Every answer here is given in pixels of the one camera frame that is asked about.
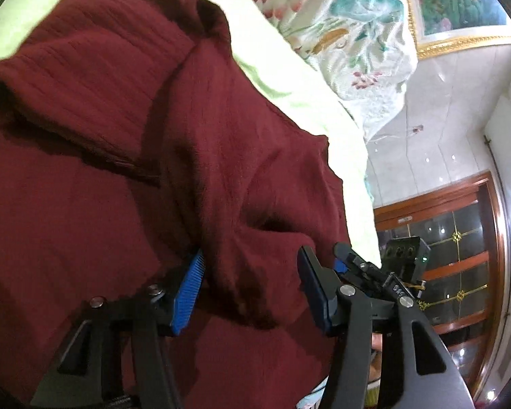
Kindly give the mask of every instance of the silver bolt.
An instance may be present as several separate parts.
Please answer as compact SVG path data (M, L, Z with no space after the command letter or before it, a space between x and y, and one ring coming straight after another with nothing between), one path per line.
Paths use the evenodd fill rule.
M91 306L93 309L97 309L101 307L105 302L106 298L104 297L93 297L89 302L89 306Z
M155 297L163 292L163 289L159 285L150 285L148 286L148 294L152 297Z
M339 291L341 291L342 295L351 297L352 295L354 295L356 293L356 288L354 286L350 286L350 285L342 285L341 288L339 289Z
M405 306L405 307L413 307L414 305L414 301L411 297L401 297L399 299L399 304L401 304L401 306Z

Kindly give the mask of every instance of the picture frame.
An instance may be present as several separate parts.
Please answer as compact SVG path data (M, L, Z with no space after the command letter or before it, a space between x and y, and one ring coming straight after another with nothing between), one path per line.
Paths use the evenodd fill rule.
M407 0L419 59L511 44L511 19L498 0Z

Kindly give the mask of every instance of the light green sheet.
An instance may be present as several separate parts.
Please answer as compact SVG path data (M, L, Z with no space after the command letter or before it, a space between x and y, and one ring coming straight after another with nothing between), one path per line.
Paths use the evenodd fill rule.
M59 0L6 0L0 7L0 58L19 44ZM211 0L229 21L237 63L254 86L297 125L330 141L329 165L343 180L350 240L380 266L371 200L363 182L367 150L362 132L321 76L293 52L252 0Z

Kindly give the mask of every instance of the floral fabric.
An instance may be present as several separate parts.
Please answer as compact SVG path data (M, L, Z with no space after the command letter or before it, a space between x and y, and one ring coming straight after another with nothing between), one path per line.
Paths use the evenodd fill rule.
M417 64L406 0L254 0L370 139L404 105Z

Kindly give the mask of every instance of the maroon cloth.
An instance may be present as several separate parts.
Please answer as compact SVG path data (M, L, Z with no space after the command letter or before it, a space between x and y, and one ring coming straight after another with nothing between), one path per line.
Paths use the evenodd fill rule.
M331 355L296 253L347 240L327 145L252 87L214 4L62 0L0 62L0 385L28 400L83 300L200 247L186 408L293 407Z

